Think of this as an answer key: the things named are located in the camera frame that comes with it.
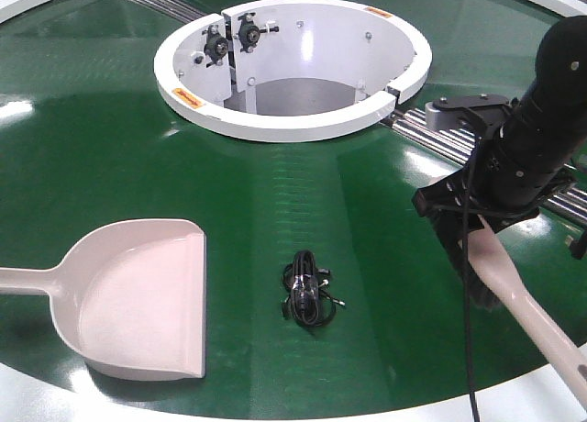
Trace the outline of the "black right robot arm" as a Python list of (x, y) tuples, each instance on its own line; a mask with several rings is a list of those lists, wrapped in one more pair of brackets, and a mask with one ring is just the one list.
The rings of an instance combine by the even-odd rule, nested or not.
[(457, 272), (467, 233), (485, 225), (499, 232), (536, 217), (547, 198), (573, 182), (563, 165), (586, 140), (584, 16), (565, 17), (547, 31), (535, 73), (519, 100), (490, 94), (431, 104), (440, 126), (461, 123), (477, 138), (462, 169), (417, 189), (412, 199)]

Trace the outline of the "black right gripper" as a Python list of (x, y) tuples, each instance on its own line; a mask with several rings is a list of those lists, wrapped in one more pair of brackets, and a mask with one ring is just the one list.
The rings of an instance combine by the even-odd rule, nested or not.
[(576, 180), (567, 170), (552, 175), (526, 172), (475, 171), (467, 185), (465, 167), (439, 181), (415, 191), (412, 202), (430, 224), (462, 281), (464, 271), (462, 214), (465, 204), (470, 215), (483, 216), (494, 232), (537, 217), (539, 207), (552, 195), (570, 189)]

